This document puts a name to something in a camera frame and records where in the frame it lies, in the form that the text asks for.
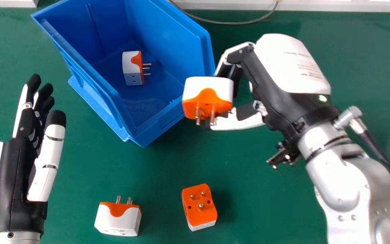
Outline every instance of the robotic arm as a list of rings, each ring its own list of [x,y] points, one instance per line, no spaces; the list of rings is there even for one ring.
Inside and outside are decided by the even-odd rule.
[[[202,86],[207,79],[209,88],[217,88],[211,96],[218,96],[209,99],[209,104],[226,100],[221,96],[226,94],[221,91],[228,88],[221,85],[226,82],[234,89],[228,93],[236,96],[243,73],[249,79],[253,103],[216,113],[206,108],[205,95],[190,96],[189,89]],[[328,242],[390,243],[390,174],[348,137],[345,128],[351,126],[365,143],[373,145],[370,148],[377,149],[359,119],[362,112],[358,108],[341,113],[331,104],[331,87],[302,42],[283,34],[265,34],[256,44],[247,42],[226,50],[215,75],[216,81],[212,77],[186,80],[186,117],[192,118],[189,111],[196,106],[197,113],[204,110],[195,118],[202,120],[199,124],[205,129],[267,125],[280,131],[284,140],[267,163],[276,169],[282,162],[292,165],[301,156],[306,159],[306,170],[326,215]],[[209,112],[212,116],[203,116]],[[381,161],[390,167],[388,160]]]
[[[49,112],[53,87],[39,88],[34,74],[24,85],[13,137],[0,142],[0,244],[39,244],[48,198],[58,171],[66,117]]]

